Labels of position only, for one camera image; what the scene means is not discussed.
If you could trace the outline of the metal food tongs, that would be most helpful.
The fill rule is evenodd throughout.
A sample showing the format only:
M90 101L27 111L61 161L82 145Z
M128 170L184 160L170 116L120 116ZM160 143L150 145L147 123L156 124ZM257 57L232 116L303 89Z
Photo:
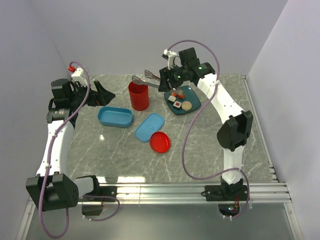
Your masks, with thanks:
M147 81L147 79L156 80L157 83ZM140 77L138 77L136 75L133 75L131 77L131 81L134 84L137 84L137 85L140 85L140 86L141 85L146 85L148 87L153 87L153 88L159 89L161 79L158 76L154 75L151 71L145 69L144 70L144 79L142 79L142 78L140 78ZM184 91L181 88L171 88L171 87L169 87L169 89L165 90L164 92L165 93L171 92L171 93L177 94L177 95L183 95L184 94Z

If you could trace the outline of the white steamed bun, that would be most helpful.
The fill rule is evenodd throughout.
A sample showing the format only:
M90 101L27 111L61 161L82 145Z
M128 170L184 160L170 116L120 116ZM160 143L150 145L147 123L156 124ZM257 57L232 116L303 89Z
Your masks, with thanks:
M189 102L189 101L184 101L182 104L181 104L181 108L184 110L184 111L190 111L192 109L192 103Z

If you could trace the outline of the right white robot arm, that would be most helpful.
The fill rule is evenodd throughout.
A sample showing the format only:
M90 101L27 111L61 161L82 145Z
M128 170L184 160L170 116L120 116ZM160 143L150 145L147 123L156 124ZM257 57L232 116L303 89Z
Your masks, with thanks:
M205 94L220 117L222 126L217 132L217 140L223 148L221 180L225 183L220 193L224 199L232 200L239 192L235 184L243 180L240 170L253 114L234 101L220 82L218 71L208 62L201 63L193 47L178 53L165 49L162 57L167 60L167 66L159 70L158 91L167 93L178 89L184 82L191 82Z

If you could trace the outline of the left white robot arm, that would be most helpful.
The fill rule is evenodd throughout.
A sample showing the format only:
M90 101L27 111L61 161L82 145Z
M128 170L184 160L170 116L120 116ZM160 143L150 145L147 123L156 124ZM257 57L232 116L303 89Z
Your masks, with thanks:
M106 106L116 95L95 80L95 90L65 78L51 82L53 98L46 116L48 136L41 165L35 177L26 180L26 190L38 209L44 212L73 208L80 197L96 201L101 188L95 175L71 180L66 174L68 149L78 114L84 103L90 107Z

